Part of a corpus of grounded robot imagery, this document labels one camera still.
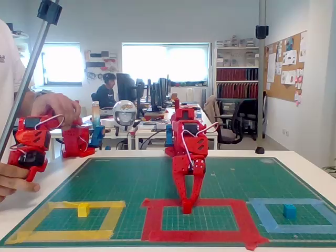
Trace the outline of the operator left hand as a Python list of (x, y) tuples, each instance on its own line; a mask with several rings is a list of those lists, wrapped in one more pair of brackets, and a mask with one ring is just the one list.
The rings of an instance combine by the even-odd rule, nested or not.
[(62, 93), (47, 93), (35, 99), (31, 109), (31, 116), (42, 116), (52, 109), (56, 115), (64, 116), (61, 124), (63, 130), (69, 130), (72, 123), (79, 119), (81, 106)]

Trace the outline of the operator right hand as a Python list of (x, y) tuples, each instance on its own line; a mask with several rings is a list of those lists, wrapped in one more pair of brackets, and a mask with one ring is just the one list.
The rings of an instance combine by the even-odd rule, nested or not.
[(1, 202), (16, 191), (38, 192), (40, 185), (26, 181), (29, 170), (1, 163), (0, 166)]

